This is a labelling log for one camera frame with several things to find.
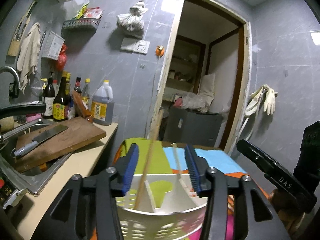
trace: stainless steel sink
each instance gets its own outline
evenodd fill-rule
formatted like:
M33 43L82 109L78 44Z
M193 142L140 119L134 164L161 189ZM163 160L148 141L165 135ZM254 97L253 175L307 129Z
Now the stainless steel sink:
M13 167L14 159L10 156L17 145L18 137L51 125L54 122L46 119L37 119L15 128L3 135L5 147L0 151L0 170L15 184L18 189L26 188L31 194L38 195L54 173L70 157L72 153L57 159L47 171L42 172L39 167L32 168L24 173L17 172Z

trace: sink rim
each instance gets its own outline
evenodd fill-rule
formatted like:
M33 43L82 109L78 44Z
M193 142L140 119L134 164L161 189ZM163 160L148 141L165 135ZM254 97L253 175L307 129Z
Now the sink rim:
M17 133L35 125L35 124L47 124L51 125L55 122L47 120L47 119L36 119L29 123L20 125L19 127L5 133L3 135L3 139L6 140L11 136L16 135ZM63 163L71 156L73 153L70 152L60 159L56 161L54 165L52 165L47 171L37 174L35 176L27 176L16 171L0 154L0 170L4 173L4 175L19 189L27 189L29 193L32 195L39 195L44 186L48 183L48 181L52 178L52 176L57 172L57 170L63 165Z

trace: white pillow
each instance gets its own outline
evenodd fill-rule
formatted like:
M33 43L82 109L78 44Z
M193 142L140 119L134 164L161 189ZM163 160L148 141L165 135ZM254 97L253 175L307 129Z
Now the white pillow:
M213 101L215 76L215 73L203 76L200 84L199 95L204 96L209 105Z

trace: countertop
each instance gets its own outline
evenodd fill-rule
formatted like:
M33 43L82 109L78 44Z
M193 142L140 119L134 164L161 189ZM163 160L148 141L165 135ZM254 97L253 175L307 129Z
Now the countertop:
M39 196L27 193L20 201L19 215L12 222L25 240L31 238L42 216L73 174L78 173L82 177L90 176L101 153L118 127L117 123L109 126L95 123L94 125L106 131L107 136L73 153L53 175Z

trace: cutting board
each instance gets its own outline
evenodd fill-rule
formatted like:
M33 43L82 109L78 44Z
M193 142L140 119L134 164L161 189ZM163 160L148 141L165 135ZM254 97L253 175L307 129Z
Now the cutting board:
M94 126L81 117L77 117L20 136L17 141L16 149L30 143L32 139L41 132L59 124L67 126L68 129L40 144L22 158L17 159L14 167L18 172L30 170L106 136L104 130Z

